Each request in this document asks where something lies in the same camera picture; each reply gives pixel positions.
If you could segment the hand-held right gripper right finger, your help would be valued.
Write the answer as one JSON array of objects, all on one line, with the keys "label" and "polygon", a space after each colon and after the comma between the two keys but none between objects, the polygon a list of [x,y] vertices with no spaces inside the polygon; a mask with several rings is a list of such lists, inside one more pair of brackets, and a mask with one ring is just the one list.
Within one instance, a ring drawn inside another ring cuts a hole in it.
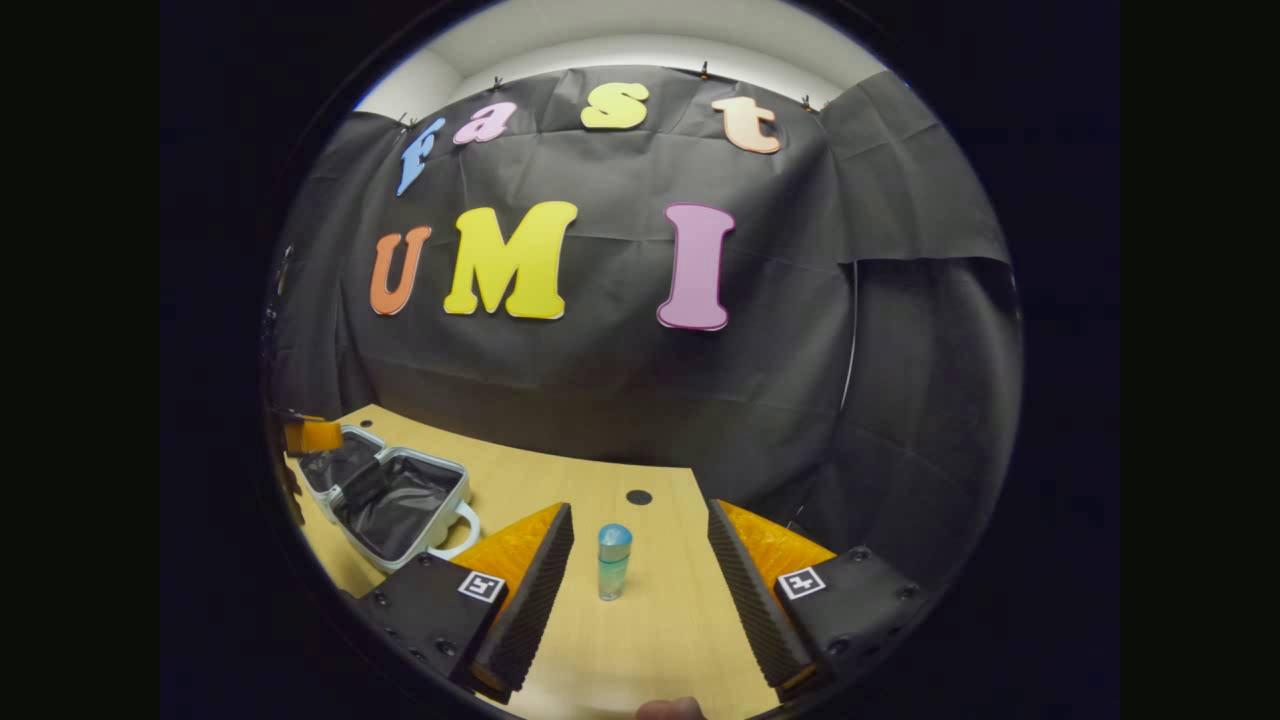
[{"label": "hand-held right gripper right finger", "polygon": [[851,684],[888,657],[932,597],[879,553],[836,553],[710,500],[707,537],[748,643],[781,703]]}]

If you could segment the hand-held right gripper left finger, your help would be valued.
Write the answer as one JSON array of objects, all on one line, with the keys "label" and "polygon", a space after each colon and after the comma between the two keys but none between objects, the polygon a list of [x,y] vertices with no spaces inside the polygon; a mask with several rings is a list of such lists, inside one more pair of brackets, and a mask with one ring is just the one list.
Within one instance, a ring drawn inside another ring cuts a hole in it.
[{"label": "hand-held right gripper left finger", "polygon": [[357,610],[421,674],[506,705],[524,688],[573,542],[570,503],[552,503],[453,559],[412,557]]}]

